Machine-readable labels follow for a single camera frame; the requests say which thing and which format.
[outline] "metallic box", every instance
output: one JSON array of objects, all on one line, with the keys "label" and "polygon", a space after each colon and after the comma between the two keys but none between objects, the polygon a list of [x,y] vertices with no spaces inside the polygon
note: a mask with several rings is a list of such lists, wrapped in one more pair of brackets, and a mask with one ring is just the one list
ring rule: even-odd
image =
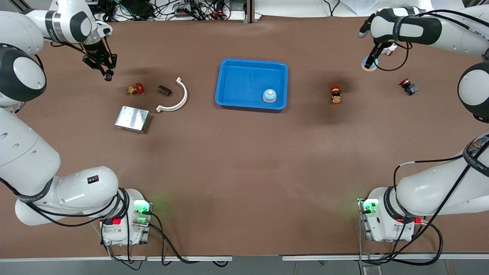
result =
[{"label": "metallic box", "polygon": [[121,129],[144,133],[143,130],[148,121],[148,117],[149,111],[147,110],[123,106],[115,125]]}]

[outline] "blue plastic tray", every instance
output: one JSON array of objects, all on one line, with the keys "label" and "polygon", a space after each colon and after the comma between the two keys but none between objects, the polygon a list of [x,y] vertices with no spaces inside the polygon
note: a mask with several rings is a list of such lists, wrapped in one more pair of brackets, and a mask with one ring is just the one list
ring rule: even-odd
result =
[{"label": "blue plastic tray", "polygon": [[[282,110],[287,105],[289,69],[282,62],[231,59],[221,62],[216,102],[221,106]],[[263,101],[263,92],[273,89],[277,99]]]}]

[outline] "green light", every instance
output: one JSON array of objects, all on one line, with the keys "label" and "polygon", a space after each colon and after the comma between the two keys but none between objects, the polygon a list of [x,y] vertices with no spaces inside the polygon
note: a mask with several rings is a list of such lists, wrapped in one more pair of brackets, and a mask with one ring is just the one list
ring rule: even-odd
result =
[{"label": "green light", "polygon": [[143,212],[150,208],[150,204],[145,200],[134,201],[134,211]]}]

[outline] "brown table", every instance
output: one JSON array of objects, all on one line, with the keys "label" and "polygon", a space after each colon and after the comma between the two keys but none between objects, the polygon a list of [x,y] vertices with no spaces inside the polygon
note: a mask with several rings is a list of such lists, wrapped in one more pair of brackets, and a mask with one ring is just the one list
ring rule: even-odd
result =
[{"label": "brown table", "polygon": [[[391,185],[399,163],[453,156],[487,128],[456,93],[460,75],[478,60],[415,45],[402,69],[365,72],[360,62],[373,42],[356,37],[363,21],[266,16],[257,24],[115,23],[110,45],[119,59],[112,82],[74,50],[46,45],[47,91],[19,117],[59,152],[58,175],[106,165],[121,187],[153,201],[182,255],[358,253],[358,197]],[[286,109],[265,114],[217,106],[224,58],[285,62]],[[403,59],[399,49],[380,65],[393,68]],[[157,114],[158,104],[180,100],[177,77],[188,102]],[[406,77],[420,88],[413,96],[398,86]],[[146,92],[126,95],[136,82]],[[166,98],[158,85],[176,94]],[[339,105],[330,103],[334,85],[343,90]],[[114,126],[123,105],[154,115],[146,135]],[[399,179],[427,167],[403,168]],[[1,186],[0,258],[107,255],[90,225],[26,226],[14,203]],[[445,252],[488,250],[487,212],[440,216],[436,225]],[[434,251],[437,240],[430,232],[408,251]],[[367,242],[364,250],[390,248]],[[152,233],[150,244],[133,254],[160,255],[159,236]]]}]

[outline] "red cap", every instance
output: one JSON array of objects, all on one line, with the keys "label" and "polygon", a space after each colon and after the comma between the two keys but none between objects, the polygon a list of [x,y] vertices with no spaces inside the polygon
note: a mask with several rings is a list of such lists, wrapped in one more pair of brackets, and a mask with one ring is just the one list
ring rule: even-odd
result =
[{"label": "red cap", "polygon": [[406,78],[406,79],[402,80],[402,81],[399,83],[399,85],[402,85],[402,84],[406,83],[407,81],[409,81],[409,78]]}]

